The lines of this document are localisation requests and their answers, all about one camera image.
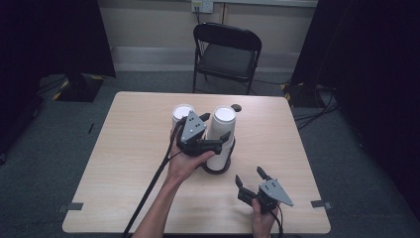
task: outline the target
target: wire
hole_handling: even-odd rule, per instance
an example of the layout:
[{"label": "wire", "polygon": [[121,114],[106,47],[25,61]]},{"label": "wire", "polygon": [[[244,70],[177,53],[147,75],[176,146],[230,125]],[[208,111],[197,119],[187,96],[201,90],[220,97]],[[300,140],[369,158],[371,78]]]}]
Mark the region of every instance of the wire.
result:
[{"label": "wire", "polygon": [[257,80],[257,79],[254,79],[254,81],[268,83],[268,84],[274,84],[274,85],[282,85],[282,84],[287,83],[287,82],[270,82],[270,81],[263,81],[263,80]]},{"label": "wire", "polygon": [[[308,118],[310,118],[310,119],[308,121],[303,122],[302,124],[300,124],[297,127],[297,130],[298,131],[302,130],[303,128],[305,128],[306,126],[308,126],[310,123],[312,123],[313,121],[315,121],[317,118],[321,117],[322,115],[325,115],[327,111],[328,111],[328,113],[329,112],[332,112],[332,111],[335,111],[338,108],[337,106],[335,108],[333,108],[333,109],[330,108],[330,104],[331,104],[331,102],[333,100],[333,96],[334,96],[334,92],[331,92],[330,99],[329,99],[327,105],[325,106],[325,108],[320,113],[318,113],[318,114],[316,114],[314,116],[309,116]],[[295,119],[295,121],[299,121],[299,120],[303,120],[303,119],[307,119],[307,118],[299,118],[299,119]]]},{"label": "wire", "polygon": [[157,169],[157,172],[155,173],[154,178],[152,179],[151,183],[149,184],[148,189],[146,190],[145,194],[143,195],[143,198],[140,201],[139,206],[137,207],[137,209],[134,212],[132,218],[130,219],[129,223],[127,224],[127,227],[124,230],[123,235],[121,236],[122,238],[126,238],[128,233],[130,232],[130,229],[133,226],[133,223],[135,222],[137,216],[139,215],[140,211],[142,210],[143,206],[145,205],[146,200],[148,199],[149,195],[151,194],[151,192],[152,192],[155,184],[157,183],[158,178],[160,177],[160,174],[163,171],[166,164],[169,162],[169,160],[171,158],[173,158],[176,155],[178,155],[179,153],[181,153],[181,152],[179,152],[176,155],[169,158],[170,150],[172,149],[173,141],[175,139],[175,135],[176,135],[176,132],[178,131],[179,126],[180,126],[180,122],[176,123],[176,126],[172,131],[172,135],[170,135],[170,143],[169,143],[169,147],[167,148],[166,155],[164,156],[163,161],[161,162],[159,168]]},{"label": "wire", "polygon": [[282,226],[282,223],[283,223],[283,215],[282,215],[282,212],[281,212],[281,209],[280,209],[279,206],[278,206],[278,209],[280,210],[280,214],[281,214],[281,222],[280,222],[280,220],[278,220],[278,217],[272,211],[270,211],[269,214],[271,214],[271,216],[277,222],[277,225],[278,225],[278,236],[277,237],[281,238],[281,237],[283,237],[283,226]]},{"label": "wire", "polygon": [[[64,79],[65,79],[65,78],[67,78],[67,76],[66,76],[66,75],[64,75],[63,77],[58,78],[58,79],[56,79],[56,80],[54,80],[54,81],[52,81],[52,82],[49,82],[49,83],[47,83],[46,85],[41,86],[41,87],[38,89],[37,95],[44,94],[44,93],[46,93],[46,92],[48,92],[48,91],[50,91],[50,90],[52,90],[52,89],[56,88],[57,86],[59,86],[59,85],[60,85],[60,84],[64,81]],[[50,88],[47,88],[47,89],[44,89],[44,88],[46,88],[46,87],[48,87],[48,86],[50,86],[51,84],[54,84],[54,83],[55,83],[55,85],[54,85],[54,86],[52,86],[52,87],[50,87]]]},{"label": "wire", "polygon": [[195,17],[197,18],[197,23],[200,24],[200,8],[194,7],[195,10]]}]

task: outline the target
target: electrical outlet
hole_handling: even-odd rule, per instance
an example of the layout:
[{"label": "electrical outlet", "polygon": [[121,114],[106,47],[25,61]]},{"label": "electrical outlet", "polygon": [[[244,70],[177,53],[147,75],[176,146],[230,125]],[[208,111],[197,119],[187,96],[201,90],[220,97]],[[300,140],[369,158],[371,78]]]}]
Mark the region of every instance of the electrical outlet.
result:
[{"label": "electrical outlet", "polygon": [[191,1],[191,12],[213,13],[213,2],[210,1]]}]

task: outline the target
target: human hand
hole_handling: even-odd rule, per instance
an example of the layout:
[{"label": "human hand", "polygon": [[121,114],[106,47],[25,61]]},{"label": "human hand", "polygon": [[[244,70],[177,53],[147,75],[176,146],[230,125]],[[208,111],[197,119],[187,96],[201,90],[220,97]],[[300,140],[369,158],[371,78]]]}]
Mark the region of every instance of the human hand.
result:
[{"label": "human hand", "polygon": [[[254,238],[269,238],[271,227],[274,224],[274,217],[268,212],[262,214],[262,209],[259,201],[254,198],[252,201],[254,210],[254,222],[253,222],[253,235]],[[278,208],[272,211],[274,215],[277,215]]]},{"label": "human hand", "polygon": [[208,151],[198,157],[189,157],[183,153],[180,153],[180,149],[176,146],[176,142],[174,142],[170,150],[171,159],[169,160],[169,168],[167,170],[166,179],[170,179],[176,183],[181,184],[191,176],[197,167],[199,167],[202,163],[206,162],[214,155],[214,152]]}]

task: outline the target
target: black cable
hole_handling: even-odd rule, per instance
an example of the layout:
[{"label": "black cable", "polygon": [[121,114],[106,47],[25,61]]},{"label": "black cable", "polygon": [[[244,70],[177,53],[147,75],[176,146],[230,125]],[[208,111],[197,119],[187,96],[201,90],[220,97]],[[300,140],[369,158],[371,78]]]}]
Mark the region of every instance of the black cable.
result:
[{"label": "black cable", "polygon": [[274,84],[274,85],[282,85],[282,84],[286,84],[287,83],[287,82],[270,82],[270,81],[257,80],[257,79],[254,79],[254,81],[268,83],[268,84]]},{"label": "black cable", "polygon": [[275,219],[275,221],[277,222],[278,225],[278,238],[282,238],[283,237],[283,226],[282,226],[282,221],[280,222],[278,220],[278,217],[272,212],[270,211],[269,214],[271,214],[271,216]]},{"label": "black cable", "polygon": [[159,168],[157,169],[157,172],[155,173],[154,178],[152,179],[151,183],[149,184],[148,189],[146,190],[145,194],[143,195],[143,198],[140,201],[139,206],[137,207],[137,209],[134,212],[132,218],[130,219],[130,222],[128,223],[126,229],[124,230],[122,238],[126,238],[128,233],[130,232],[130,229],[133,226],[133,223],[136,221],[136,218],[139,215],[140,211],[142,210],[143,206],[145,205],[146,200],[148,200],[148,197],[151,194],[151,192],[152,192],[155,184],[157,183],[158,178],[160,177],[160,174],[163,171],[166,164],[169,162],[169,160],[171,158],[173,158],[176,155],[178,155],[179,153],[181,153],[181,152],[179,152],[176,155],[174,155],[173,157],[171,157],[171,158],[169,157],[170,150],[172,149],[173,141],[175,139],[175,135],[176,135],[176,132],[178,131],[179,126],[180,126],[180,124],[176,123],[176,126],[172,131],[172,135],[170,135],[170,143],[169,143],[169,147],[167,148],[166,155],[164,156],[163,161],[161,162]]},{"label": "black cable", "polygon": [[[63,81],[65,78],[67,78],[67,76],[66,76],[66,75],[64,75],[63,77],[58,78],[58,79],[56,79],[56,80],[54,80],[54,81],[52,81],[52,82],[49,82],[49,83],[47,83],[46,85],[41,86],[41,87],[38,89],[37,95],[41,95],[41,94],[43,94],[43,93],[46,93],[46,92],[48,92],[48,91],[50,91],[50,90],[52,90],[52,89],[56,88],[57,86],[59,86],[59,85],[62,83],[62,81]],[[50,87],[50,88],[47,88],[47,89],[44,89],[44,88],[46,88],[47,86],[50,86],[51,84],[54,84],[54,83],[55,83],[55,85],[54,85],[54,86],[52,86],[52,87]]]},{"label": "black cable", "polygon": [[[333,112],[337,109],[339,109],[339,106],[334,105],[334,106],[330,107],[327,111],[325,111],[324,114],[328,114],[328,113]],[[309,119],[309,118],[312,118],[312,117],[316,117],[317,115],[319,115],[319,113],[313,113],[313,114],[309,114],[309,115],[296,115],[296,116],[293,116],[293,117],[295,118],[294,121],[297,122],[297,121]]]},{"label": "black cable", "polygon": [[226,9],[226,3],[223,3],[222,24],[225,24],[225,9]]},{"label": "black cable", "polygon": [[326,113],[326,111],[328,110],[332,100],[333,100],[333,96],[334,96],[334,92],[331,92],[331,96],[330,96],[330,100],[328,101],[327,105],[325,106],[325,108],[318,113],[317,115],[313,116],[311,119],[309,119],[308,121],[300,124],[297,128],[298,131],[302,130],[304,127],[306,127],[307,125],[309,125],[310,123],[312,123],[313,121],[315,121],[317,118],[319,118],[320,116],[324,115]]},{"label": "black cable", "polygon": [[195,10],[195,17],[197,18],[197,23],[200,24],[200,8],[194,7]]}]

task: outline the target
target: baseboard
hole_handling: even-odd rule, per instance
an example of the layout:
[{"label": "baseboard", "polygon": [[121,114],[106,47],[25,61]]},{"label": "baseboard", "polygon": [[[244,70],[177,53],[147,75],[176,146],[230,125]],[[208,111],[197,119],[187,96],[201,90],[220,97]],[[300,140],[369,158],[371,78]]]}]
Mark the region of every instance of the baseboard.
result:
[{"label": "baseboard", "polygon": [[[116,71],[193,70],[194,49],[112,47]],[[299,53],[262,52],[257,71],[293,72]]]}]

